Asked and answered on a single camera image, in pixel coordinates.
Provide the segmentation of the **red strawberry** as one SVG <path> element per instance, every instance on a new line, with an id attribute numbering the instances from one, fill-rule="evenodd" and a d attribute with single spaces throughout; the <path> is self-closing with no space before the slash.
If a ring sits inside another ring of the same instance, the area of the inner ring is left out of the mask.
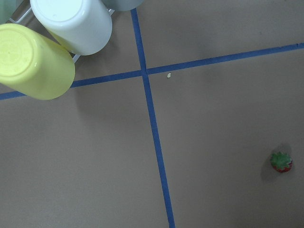
<path id="1" fill-rule="evenodd" d="M 270 163 L 276 171 L 284 173 L 291 170 L 293 160 L 288 153 L 275 152 L 271 154 Z"/>

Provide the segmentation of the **yellow plastic cup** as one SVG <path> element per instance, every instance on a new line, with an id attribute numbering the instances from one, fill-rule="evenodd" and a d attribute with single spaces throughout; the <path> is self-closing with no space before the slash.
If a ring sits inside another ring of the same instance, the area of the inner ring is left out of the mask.
<path id="1" fill-rule="evenodd" d="M 0 26 L 1 84 L 51 100 L 71 87 L 75 72 L 70 53 L 58 43 L 22 25 Z"/>

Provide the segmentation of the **grey plastic cup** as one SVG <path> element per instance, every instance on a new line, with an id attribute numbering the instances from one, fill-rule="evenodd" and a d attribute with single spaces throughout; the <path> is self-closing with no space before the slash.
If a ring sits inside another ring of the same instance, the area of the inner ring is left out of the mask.
<path id="1" fill-rule="evenodd" d="M 140 6 L 144 0 L 102 0 L 103 4 L 115 11 L 128 11 Z"/>

